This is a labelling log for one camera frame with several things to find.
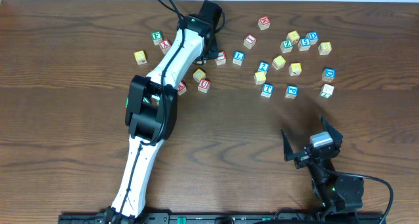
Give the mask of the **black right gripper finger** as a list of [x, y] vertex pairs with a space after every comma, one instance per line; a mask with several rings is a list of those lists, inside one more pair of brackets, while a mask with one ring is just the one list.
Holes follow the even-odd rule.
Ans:
[[283, 129], [281, 129], [281, 133], [282, 133], [282, 139], [283, 139], [284, 161], [288, 162], [289, 160], [294, 159], [294, 152]]
[[327, 122], [327, 120], [325, 119], [324, 116], [321, 116], [320, 117], [320, 121], [321, 121], [321, 124], [322, 124], [324, 130], [326, 132], [328, 132], [329, 135], [331, 136], [331, 138], [333, 140], [333, 143], [335, 145], [342, 145], [343, 135], [338, 130], [336, 130], [333, 126], [331, 126]]

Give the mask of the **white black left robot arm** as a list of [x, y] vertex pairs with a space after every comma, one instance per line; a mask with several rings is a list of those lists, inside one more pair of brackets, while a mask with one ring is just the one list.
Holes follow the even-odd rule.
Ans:
[[195, 61], [218, 57], [215, 35], [224, 18], [222, 8], [208, 0], [199, 13], [180, 16], [175, 41], [162, 48], [161, 62], [146, 76], [132, 79], [125, 115], [129, 154], [118, 194], [105, 211], [105, 223], [133, 223], [141, 215], [156, 155], [177, 120], [178, 87]]

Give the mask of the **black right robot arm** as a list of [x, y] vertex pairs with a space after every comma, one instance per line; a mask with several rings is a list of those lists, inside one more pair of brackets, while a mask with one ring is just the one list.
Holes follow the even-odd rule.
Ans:
[[324, 203], [326, 210], [339, 214], [353, 212], [363, 206], [363, 179], [338, 175], [331, 162], [340, 153], [343, 135], [320, 117], [324, 131], [310, 136], [303, 151], [294, 153], [285, 134], [284, 160], [292, 160], [297, 169], [308, 168], [312, 176], [314, 194]]

